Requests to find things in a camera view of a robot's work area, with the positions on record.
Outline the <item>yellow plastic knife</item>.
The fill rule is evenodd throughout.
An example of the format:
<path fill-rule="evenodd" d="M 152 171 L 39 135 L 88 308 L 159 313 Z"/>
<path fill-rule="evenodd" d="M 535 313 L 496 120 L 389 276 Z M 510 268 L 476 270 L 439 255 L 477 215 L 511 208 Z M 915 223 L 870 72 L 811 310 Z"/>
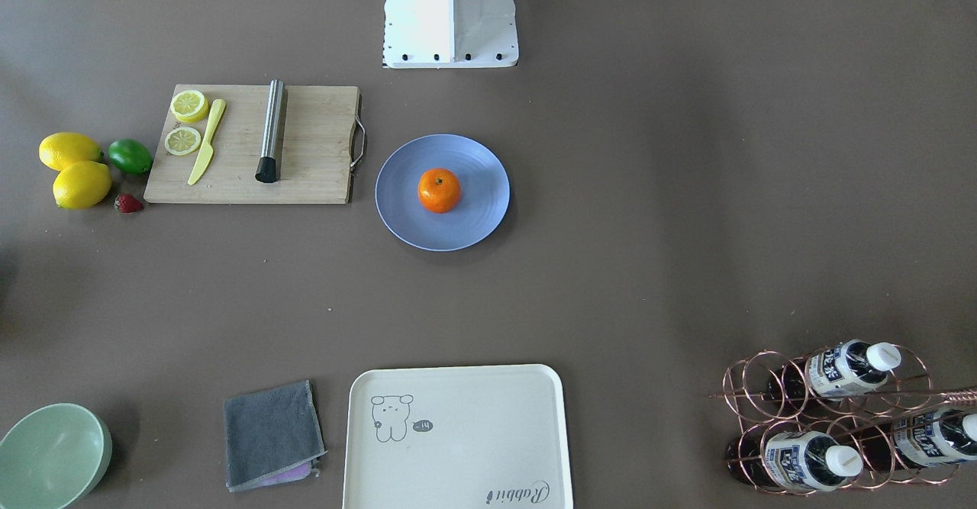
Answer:
<path fill-rule="evenodd" d="M 202 142 L 198 150 L 198 157 L 195 159 L 195 164 L 193 164 L 191 174 L 189 174 L 188 179 L 186 179 L 186 185 L 195 185 L 199 179 L 205 174 L 206 169 L 210 165 L 210 162 L 215 154 L 213 147 L 213 139 L 216 136 L 216 131 L 222 121 L 224 112 L 227 108 L 226 100 L 218 98 L 211 102 L 210 110 L 208 112 L 207 123 L 205 126 L 205 134 L 203 134 Z"/>

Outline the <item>dark drink bottle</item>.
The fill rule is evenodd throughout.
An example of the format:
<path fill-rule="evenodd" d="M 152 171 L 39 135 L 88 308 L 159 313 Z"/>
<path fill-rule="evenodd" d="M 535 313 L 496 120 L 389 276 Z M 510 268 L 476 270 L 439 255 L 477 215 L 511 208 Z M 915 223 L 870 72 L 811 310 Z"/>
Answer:
<path fill-rule="evenodd" d="M 725 461 L 737 481 L 784 494 L 835 491 L 864 471 L 857 449 L 817 431 L 741 437 L 729 443 Z"/>
<path fill-rule="evenodd" d="M 942 406 L 854 433 L 879 472 L 953 466 L 976 460 L 976 415 Z"/>
<path fill-rule="evenodd" d="M 849 340 L 793 359 L 771 374 L 765 401 L 803 411 L 816 404 L 840 404 L 882 387 L 901 365 L 901 349 L 893 343 Z"/>

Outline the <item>grey cloth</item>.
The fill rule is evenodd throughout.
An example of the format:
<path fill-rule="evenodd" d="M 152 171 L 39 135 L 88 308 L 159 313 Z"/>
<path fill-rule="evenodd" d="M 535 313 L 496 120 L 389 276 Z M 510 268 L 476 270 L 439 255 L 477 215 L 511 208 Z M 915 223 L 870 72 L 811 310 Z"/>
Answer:
<path fill-rule="evenodd" d="M 320 475 L 327 447 L 310 380 L 235 395 L 222 412 L 231 494 Z"/>

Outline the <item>orange mandarin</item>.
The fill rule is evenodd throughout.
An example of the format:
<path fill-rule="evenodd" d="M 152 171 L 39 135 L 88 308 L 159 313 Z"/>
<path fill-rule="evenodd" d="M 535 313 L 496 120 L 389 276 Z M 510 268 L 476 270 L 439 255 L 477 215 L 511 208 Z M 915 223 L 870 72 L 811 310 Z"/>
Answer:
<path fill-rule="evenodd" d="M 450 169 L 433 168 L 422 172 L 418 181 L 418 201 L 424 209 L 435 214 L 446 214 L 461 199 L 461 182 Z"/>

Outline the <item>wooden cutting board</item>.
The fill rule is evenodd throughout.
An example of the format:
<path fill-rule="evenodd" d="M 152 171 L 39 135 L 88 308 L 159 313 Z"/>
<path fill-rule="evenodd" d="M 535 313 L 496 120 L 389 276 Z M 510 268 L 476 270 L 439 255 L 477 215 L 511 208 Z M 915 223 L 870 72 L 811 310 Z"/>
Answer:
<path fill-rule="evenodd" d="M 279 179 L 255 178 L 260 161 L 268 85 L 196 85 L 227 110 L 213 139 L 215 153 L 195 185 L 189 175 L 195 154 L 175 156 L 157 145 L 144 198 L 170 204 L 345 204 L 353 164 L 363 155 L 356 143 L 362 94 L 357 87 L 287 85 L 284 88 Z"/>

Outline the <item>copper bottle rack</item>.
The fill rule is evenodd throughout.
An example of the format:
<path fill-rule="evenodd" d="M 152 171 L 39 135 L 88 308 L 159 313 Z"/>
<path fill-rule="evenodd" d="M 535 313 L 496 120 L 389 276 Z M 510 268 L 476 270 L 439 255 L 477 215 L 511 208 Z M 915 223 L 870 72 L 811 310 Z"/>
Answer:
<path fill-rule="evenodd" d="M 861 447 L 854 440 L 854 433 L 866 427 L 935 411 L 942 406 L 975 414 L 974 386 L 935 388 L 927 367 L 913 350 L 897 343 L 895 345 L 901 349 L 903 359 L 901 365 L 889 373 L 888 381 L 882 387 L 866 395 L 844 398 L 840 404 L 816 404 L 803 411 L 793 411 L 784 405 L 765 401 L 762 395 L 767 381 L 771 374 L 793 359 L 813 355 L 831 346 L 823 346 L 796 357 L 787 357 L 775 350 L 761 350 L 754 356 L 735 362 L 725 370 L 719 391 L 719 398 L 726 402 L 739 422 L 740 432 L 730 442 L 741 437 L 767 437 L 779 432 L 826 433 L 838 443 L 857 449 L 864 460 L 864 471 L 851 484 L 835 491 L 846 488 L 877 489 L 886 485 L 942 485 L 949 482 L 960 468 L 974 466 L 975 461 L 953 466 L 879 472 L 870 468 Z M 775 495 L 808 496 L 830 492 L 784 494 L 751 488 Z"/>

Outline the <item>steel muddler rod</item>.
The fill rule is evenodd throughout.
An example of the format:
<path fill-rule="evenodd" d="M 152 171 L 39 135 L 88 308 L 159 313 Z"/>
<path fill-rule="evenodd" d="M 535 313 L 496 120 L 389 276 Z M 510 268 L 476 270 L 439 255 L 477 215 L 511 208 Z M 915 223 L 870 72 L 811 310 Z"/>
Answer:
<path fill-rule="evenodd" d="M 255 179 L 261 183 L 279 181 L 282 168 L 282 145 L 287 107 L 287 89 L 282 80 L 269 84 L 266 118 Z"/>

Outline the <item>green lime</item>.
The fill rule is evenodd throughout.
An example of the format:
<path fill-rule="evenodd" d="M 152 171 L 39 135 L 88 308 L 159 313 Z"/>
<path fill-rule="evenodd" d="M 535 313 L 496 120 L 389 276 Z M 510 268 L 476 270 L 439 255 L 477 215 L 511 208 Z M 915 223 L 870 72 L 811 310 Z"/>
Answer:
<path fill-rule="evenodd" d="M 153 168 L 153 154 L 133 138 L 120 138 L 108 147 L 109 161 L 125 174 L 147 174 Z"/>

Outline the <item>lemon slice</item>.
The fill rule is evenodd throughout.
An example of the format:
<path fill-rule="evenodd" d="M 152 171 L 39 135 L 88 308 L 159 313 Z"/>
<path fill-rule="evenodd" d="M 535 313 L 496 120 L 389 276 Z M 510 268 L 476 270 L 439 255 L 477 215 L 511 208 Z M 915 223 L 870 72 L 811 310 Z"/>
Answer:
<path fill-rule="evenodd" d="M 202 134 L 195 127 L 175 127 L 163 138 L 163 144 L 168 154 L 185 156 L 198 150 L 202 144 Z"/>
<path fill-rule="evenodd" d="M 171 99 L 169 110 L 182 123 L 195 123 L 208 116 L 210 101 L 198 89 L 182 89 Z"/>

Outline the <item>blue plate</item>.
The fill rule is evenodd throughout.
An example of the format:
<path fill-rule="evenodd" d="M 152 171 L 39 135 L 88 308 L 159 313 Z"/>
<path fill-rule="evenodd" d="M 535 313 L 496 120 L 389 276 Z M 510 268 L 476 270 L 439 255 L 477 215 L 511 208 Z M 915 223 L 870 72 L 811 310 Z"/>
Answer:
<path fill-rule="evenodd" d="M 460 181 L 460 203 L 450 212 L 427 210 L 418 183 L 429 169 L 449 169 Z M 384 225 L 405 243 L 449 252 L 482 241 L 501 224 L 511 196 L 506 169 L 488 147 L 457 134 L 430 134 L 401 145 L 376 181 L 376 207 Z"/>

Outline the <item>red strawberry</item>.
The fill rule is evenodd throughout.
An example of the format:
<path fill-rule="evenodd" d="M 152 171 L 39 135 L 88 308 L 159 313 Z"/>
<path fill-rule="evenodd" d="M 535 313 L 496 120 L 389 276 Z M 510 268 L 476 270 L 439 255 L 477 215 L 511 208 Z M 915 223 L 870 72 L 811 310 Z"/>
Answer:
<path fill-rule="evenodd" d="M 144 209 L 143 201 L 129 193 L 118 194 L 113 201 L 113 206 L 122 214 L 136 213 Z"/>

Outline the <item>cream rabbit tray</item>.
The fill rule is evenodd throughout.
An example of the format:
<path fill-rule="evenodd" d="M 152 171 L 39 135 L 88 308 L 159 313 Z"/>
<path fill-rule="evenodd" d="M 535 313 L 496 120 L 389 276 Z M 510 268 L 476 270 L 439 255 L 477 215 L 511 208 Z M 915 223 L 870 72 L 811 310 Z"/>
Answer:
<path fill-rule="evenodd" d="M 575 505 L 550 366 L 370 370 L 348 401 L 345 508 Z"/>

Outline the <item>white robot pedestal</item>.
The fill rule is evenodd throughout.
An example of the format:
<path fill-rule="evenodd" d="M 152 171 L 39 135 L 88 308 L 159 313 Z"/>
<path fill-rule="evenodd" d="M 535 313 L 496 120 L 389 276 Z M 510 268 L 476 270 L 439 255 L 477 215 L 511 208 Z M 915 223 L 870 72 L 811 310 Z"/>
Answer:
<path fill-rule="evenodd" d="M 519 63 L 515 0 L 385 0 L 382 65 L 488 69 Z"/>

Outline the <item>green bowl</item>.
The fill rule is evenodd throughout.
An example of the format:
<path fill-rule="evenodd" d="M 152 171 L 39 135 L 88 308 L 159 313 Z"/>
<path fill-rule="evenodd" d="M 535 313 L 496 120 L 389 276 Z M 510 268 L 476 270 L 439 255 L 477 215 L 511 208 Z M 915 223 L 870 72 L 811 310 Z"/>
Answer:
<path fill-rule="evenodd" d="M 113 454 L 107 425 L 79 404 L 20 419 L 1 443 L 4 508 L 67 508 L 102 480 Z"/>

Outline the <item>yellow lemon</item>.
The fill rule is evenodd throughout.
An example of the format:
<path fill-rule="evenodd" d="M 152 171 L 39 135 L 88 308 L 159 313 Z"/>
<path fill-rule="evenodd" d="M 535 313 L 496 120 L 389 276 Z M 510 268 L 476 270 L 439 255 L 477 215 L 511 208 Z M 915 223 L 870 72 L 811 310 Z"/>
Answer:
<path fill-rule="evenodd" d="M 105 163 L 81 161 L 63 169 L 53 181 L 53 199 L 63 209 L 90 208 L 111 191 L 111 170 Z"/>
<path fill-rule="evenodd" d="M 43 165 L 62 172 L 79 162 L 101 162 L 104 154 L 91 137 L 76 131 L 59 131 L 40 141 L 38 156 Z"/>

